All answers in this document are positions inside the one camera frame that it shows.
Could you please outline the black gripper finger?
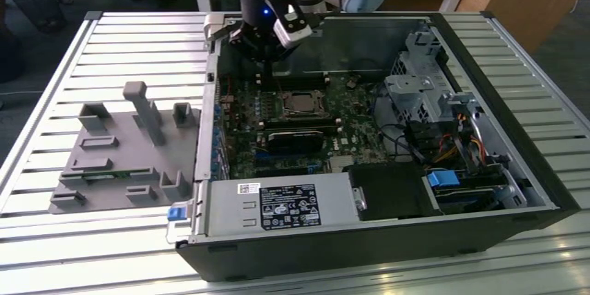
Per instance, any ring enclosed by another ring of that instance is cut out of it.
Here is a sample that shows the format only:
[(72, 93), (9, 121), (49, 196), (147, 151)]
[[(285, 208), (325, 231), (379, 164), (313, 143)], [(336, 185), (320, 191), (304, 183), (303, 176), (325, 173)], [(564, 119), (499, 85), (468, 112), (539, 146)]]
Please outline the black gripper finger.
[(272, 78), (271, 50), (272, 33), (248, 23), (240, 23), (240, 27), (231, 33), (229, 44), (240, 52), (247, 60), (255, 62), (260, 69), (263, 80)]
[(272, 79), (275, 63), (283, 61), (293, 52), (293, 48), (285, 48), (281, 45), (267, 46), (267, 79)]

